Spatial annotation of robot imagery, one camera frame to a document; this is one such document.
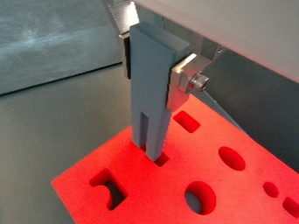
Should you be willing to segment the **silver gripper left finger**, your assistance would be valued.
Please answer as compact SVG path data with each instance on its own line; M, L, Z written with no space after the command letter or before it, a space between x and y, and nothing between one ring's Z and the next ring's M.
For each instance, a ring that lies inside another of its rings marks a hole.
M131 79L130 28L139 23L136 4L131 0L103 0L120 45L124 76Z

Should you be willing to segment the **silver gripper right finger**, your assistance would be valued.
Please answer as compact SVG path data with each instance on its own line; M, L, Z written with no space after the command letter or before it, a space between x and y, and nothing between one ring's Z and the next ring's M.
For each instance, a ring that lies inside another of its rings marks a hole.
M199 53L191 53L171 69L167 108L175 111L190 98L193 90L202 92L210 82L205 69L226 52L226 48L209 38L201 44Z

